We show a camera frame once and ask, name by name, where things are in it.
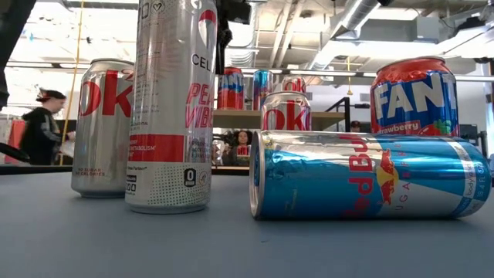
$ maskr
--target wooden shelf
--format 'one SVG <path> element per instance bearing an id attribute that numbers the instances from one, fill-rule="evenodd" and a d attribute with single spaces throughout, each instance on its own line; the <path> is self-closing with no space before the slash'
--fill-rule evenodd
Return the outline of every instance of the wooden shelf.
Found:
<path id="1" fill-rule="evenodd" d="M 252 110 L 215 110 L 213 126 L 220 128 L 259 129 L 261 111 Z M 312 112 L 313 131 L 323 131 L 345 119 L 345 113 Z"/>

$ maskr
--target ventilation duct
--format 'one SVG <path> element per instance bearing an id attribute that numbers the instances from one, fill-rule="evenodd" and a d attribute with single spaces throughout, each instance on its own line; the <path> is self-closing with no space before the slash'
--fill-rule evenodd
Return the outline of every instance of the ventilation duct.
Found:
<path id="1" fill-rule="evenodd" d="M 225 65 L 235 67 L 254 67 L 255 49 L 255 19 L 257 18 L 257 4 L 252 6 L 250 23 L 248 25 L 229 22 L 233 40 L 225 51 Z"/>

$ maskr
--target fanta strawberry can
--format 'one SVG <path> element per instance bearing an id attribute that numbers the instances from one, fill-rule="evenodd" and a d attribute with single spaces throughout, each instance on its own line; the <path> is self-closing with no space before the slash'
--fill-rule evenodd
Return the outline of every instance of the fanta strawberry can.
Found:
<path id="1" fill-rule="evenodd" d="M 456 78 L 442 58 L 383 66 L 370 94 L 374 133 L 459 136 Z"/>

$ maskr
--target celsius can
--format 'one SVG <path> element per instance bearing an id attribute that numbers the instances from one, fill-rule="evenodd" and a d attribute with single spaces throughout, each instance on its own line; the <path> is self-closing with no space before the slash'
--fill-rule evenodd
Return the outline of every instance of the celsius can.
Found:
<path id="1" fill-rule="evenodd" d="M 135 212 L 209 202 L 217 28 L 213 0 L 140 0 L 125 196 Z"/>

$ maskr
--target can bottom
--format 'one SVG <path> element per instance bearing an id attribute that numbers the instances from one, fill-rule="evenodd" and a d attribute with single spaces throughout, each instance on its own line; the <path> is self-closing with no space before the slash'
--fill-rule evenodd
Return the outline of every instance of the can bottom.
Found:
<path id="1" fill-rule="evenodd" d="M 123 198 L 125 192 L 79 192 L 83 198 Z"/>
<path id="2" fill-rule="evenodd" d="M 156 215 L 183 214 L 198 212 L 206 208 L 206 205 L 183 206 L 183 207 L 148 207 L 141 205 L 129 205 L 133 212 Z"/>

